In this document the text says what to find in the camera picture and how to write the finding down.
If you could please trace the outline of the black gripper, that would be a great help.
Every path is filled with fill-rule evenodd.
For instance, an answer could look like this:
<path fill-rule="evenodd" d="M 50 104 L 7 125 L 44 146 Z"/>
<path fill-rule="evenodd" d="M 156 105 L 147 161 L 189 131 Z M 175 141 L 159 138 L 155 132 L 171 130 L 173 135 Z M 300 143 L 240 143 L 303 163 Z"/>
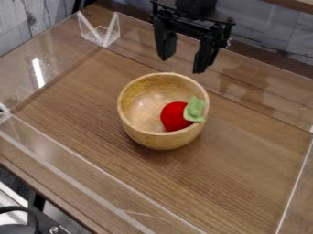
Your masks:
<path fill-rule="evenodd" d="M 200 74 L 212 65 L 220 39 L 231 34 L 235 20 L 216 10 L 217 0 L 149 0 L 156 53 L 165 61 L 176 53 L 177 35 L 200 38 L 193 56 L 192 73 Z"/>

